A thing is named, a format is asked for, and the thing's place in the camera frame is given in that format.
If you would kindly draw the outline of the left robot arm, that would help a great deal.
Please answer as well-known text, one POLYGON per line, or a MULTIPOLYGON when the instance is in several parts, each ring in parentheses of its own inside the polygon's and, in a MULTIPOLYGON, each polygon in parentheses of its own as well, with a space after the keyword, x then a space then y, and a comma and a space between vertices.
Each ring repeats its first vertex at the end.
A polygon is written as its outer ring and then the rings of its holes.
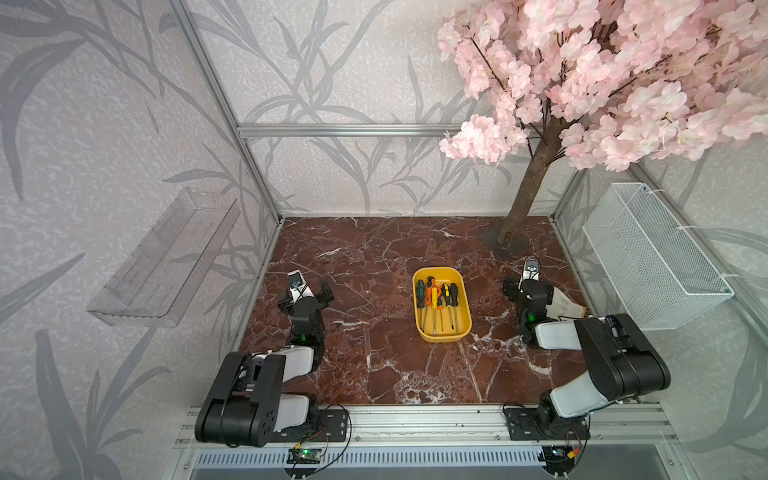
POLYGON ((325 353, 322 311, 334 299, 329 284, 315 293, 297 272, 278 302, 290 317, 287 344, 265 353, 227 354, 197 415, 194 434, 202 443, 262 447, 269 442, 301 441, 321 431, 312 394, 288 394, 283 385, 315 372, 325 353))

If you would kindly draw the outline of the orange black stubby screwdriver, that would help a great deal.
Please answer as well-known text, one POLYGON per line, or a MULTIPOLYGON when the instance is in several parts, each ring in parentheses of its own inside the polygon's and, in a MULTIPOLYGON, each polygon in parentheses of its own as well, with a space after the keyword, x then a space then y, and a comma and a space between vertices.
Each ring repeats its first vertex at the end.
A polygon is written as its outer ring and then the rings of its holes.
POLYGON ((440 324, 443 324, 443 309, 445 308, 445 296, 442 287, 437 288, 437 305, 436 309, 440 312, 440 324))

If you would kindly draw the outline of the green black handle screwdriver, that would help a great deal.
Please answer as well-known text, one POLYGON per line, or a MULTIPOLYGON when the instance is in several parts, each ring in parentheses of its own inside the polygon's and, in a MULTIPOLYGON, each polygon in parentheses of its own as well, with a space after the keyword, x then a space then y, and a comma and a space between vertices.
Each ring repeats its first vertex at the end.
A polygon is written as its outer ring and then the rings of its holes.
POLYGON ((424 328, 424 311, 426 309, 427 288, 423 280, 419 279, 416 283, 415 297, 418 309, 418 325, 420 329, 424 328))

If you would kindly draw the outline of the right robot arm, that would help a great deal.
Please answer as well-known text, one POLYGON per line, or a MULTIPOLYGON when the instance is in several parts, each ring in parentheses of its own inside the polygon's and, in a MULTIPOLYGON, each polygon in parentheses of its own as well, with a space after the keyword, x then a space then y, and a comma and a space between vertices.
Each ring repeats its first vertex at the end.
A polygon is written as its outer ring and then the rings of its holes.
POLYGON ((665 390, 671 374, 661 356, 628 314, 554 317, 554 287, 535 279, 507 277, 503 294, 516 305, 527 346, 579 351, 587 371, 540 395, 535 408, 502 409, 512 440, 587 439, 587 415, 613 403, 665 390))

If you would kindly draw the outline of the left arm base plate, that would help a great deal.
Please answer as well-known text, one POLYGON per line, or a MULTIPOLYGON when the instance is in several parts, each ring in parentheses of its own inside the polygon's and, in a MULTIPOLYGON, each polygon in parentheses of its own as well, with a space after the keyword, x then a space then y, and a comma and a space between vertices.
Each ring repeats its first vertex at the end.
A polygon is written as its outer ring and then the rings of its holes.
POLYGON ((347 411, 337 406, 311 412, 308 420, 282 431, 275 431, 270 438, 272 443, 300 443, 307 441, 345 442, 349 435, 347 411))

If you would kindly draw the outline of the yellow plastic storage box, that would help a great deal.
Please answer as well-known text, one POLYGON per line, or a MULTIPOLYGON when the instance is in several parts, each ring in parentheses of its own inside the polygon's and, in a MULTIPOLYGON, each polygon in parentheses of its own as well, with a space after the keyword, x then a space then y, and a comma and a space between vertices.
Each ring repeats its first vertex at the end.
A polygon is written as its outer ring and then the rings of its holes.
POLYGON ((417 270, 412 278, 418 333, 429 343, 456 342, 469 334, 472 319, 463 277, 451 267, 417 270))

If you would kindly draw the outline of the black yellow handle screwdriver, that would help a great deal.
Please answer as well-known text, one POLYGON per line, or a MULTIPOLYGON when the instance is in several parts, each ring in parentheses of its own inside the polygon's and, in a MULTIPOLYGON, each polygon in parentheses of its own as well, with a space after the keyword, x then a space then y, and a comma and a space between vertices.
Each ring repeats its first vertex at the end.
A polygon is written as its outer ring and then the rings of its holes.
POLYGON ((458 286, 456 283, 451 283, 448 287, 448 300, 449 300, 449 314, 452 329, 454 332, 458 331, 458 323, 456 319, 456 307, 458 306, 458 286))

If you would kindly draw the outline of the orange handle long screwdriver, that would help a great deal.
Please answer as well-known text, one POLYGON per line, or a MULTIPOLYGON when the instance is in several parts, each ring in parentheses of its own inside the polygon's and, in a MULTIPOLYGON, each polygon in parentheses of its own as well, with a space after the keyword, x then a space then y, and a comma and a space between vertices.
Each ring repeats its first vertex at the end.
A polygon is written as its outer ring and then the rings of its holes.
POLYGON ((434 277, 428 276, 426 281, 426 293, 425 293, 425 307, 424 307, 424 313, 422 318, 422 330, 427 333, 427 314, 430 308, 432 308, 432 300, 433 300, 433 287, 434 287, 434 277))

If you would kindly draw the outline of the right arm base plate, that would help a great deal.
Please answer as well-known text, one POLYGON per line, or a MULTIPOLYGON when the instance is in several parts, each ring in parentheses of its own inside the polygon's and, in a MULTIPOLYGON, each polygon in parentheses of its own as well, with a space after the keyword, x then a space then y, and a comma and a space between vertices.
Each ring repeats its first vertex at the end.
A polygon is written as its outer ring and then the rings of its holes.
POLYGON ((591 438, 586 416, 559 417, 550 407, 505 404, 502 415, 513 441, 586 441, 591 438))

